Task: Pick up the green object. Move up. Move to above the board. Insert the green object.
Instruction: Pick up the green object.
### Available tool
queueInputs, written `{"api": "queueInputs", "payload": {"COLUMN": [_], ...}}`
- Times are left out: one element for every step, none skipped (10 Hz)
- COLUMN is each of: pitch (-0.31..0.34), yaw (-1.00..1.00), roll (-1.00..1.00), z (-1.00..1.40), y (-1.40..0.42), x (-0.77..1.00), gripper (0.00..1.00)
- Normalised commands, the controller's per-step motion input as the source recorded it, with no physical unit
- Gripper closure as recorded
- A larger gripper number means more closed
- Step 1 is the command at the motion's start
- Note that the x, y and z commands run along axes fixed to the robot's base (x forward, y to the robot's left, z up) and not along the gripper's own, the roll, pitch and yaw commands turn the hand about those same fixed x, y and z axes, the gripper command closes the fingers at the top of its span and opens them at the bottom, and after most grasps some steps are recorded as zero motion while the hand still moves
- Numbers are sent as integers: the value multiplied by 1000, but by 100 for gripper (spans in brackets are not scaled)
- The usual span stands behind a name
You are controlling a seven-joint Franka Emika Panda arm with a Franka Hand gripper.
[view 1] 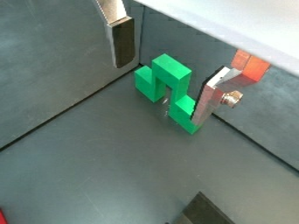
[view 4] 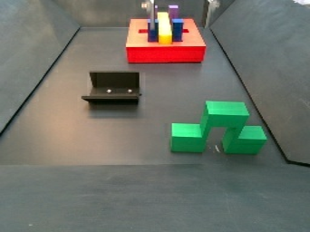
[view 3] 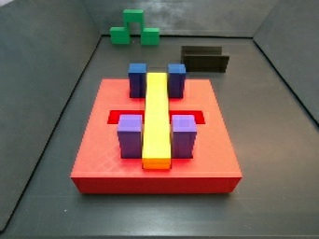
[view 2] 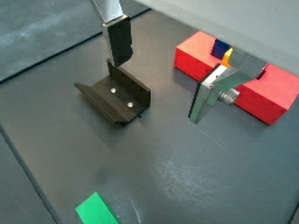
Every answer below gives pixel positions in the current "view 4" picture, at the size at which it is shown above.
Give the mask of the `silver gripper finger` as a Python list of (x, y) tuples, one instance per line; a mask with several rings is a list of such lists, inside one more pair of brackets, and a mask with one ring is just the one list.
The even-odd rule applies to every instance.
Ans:
[(155, 29), (155, 0), (145, 0), (141, 3), (141, 8), (148, 12), (148, 19), (149, 19), (149, 29)]

